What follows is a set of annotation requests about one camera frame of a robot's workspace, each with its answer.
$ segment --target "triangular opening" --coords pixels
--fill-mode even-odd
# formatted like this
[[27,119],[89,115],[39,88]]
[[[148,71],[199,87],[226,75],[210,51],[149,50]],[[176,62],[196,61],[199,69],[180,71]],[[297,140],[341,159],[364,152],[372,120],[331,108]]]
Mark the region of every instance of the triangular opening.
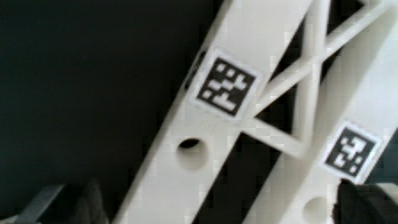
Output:
[[292,134],[293,129],[295,95],[297,85],[256,115],[256,118],[288,134]]
[[357,0],[332,0],[329,11],[327,34],[340,27],[341,23],[352,17],[364,4]]
[[304,40],[304,20],[300,23],[300,26],[295,31],[295,36],[290,41],[290,45],[283,54],[283,58],[270,76],[270,80],[277,77],[284,69],[290,67],[290,65],[295,63],[297,59],[302,55],[302,40]]
[[[340,27],[347,19],[352,17],[364,4],[357,0],[332,0],[331,2],[331,12],[329,12],[329,24],[327,24],[327,34]],[[334,60],[340,56],[341,49],[331,55],[322,65],[322,81],[325,80],[327,72],[334,64]]]

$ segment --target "circular hole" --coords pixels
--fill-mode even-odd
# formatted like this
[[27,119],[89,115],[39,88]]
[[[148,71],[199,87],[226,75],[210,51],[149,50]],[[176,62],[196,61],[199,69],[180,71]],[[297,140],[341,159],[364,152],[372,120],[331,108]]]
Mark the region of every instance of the circular hole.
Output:
[[180,148],[183,150],[192,149],[199,144],[199,140],[196,138],[187,139],[181,144],[180,144]]
[[324,223],[327,219],[327,200],[322,197],[313,198],[304,206],[304,219],[308,223]]
[[208,151],[204,142],[196,139],[188,138],[178,145],[178,160],[181,166],[188,170],[196,170],[203,167],[208,159]]

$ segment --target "black surface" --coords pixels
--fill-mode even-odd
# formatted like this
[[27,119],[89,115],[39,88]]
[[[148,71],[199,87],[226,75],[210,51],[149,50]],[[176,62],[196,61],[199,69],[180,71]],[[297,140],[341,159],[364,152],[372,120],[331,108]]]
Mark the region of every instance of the black surface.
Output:
[[98,178],[110,215],[219,3],[0,1],[0,217]]
[[281,152],[240,135],[194,224],[242,224]]

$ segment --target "black object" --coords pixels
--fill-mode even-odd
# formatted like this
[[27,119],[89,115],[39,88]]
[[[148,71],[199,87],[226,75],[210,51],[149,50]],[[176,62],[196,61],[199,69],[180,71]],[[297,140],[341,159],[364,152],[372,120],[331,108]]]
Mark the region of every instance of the black object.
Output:
[[109,224],[100,183],[85,187],[46,186],[36,195],[16,224]]
[[398,224],[398,205],[377,185],[356,186],[343,180],[334,206],[334,223]]

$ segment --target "white plastic frame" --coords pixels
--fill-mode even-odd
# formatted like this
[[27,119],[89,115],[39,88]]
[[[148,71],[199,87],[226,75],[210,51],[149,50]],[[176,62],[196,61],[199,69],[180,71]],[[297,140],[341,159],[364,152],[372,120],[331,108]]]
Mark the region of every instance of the white plastic frame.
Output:
[[[356,179],[361,183],[398,126],[398,1],[366,1],[364,8],[327,36],[329,4],[329,0],[224,3],[203,44],[206,58],[213,57],[215,49],[228,52],[244,62],[242,69],[251,68],[260,73],[261,82],[238,122],[220,119],[206,107],[196,107],[190,102],[196,88],[181,89],[116,224],[192,223],[242,132],[283,152],[244,223],[332,223],[340,176],[318,165],[332,136],[348,120],[382,139]],[[306,13],[304,54],[268,81]],[[322,62],[343,45],[318,89]],[[206,75],[201,69],[204,67],[192,80],[194,86]],[[290,135],[254,116],[297,83]],[[181,156],[178,145],[188,138],[201,140],[201,147],[197,154]]]

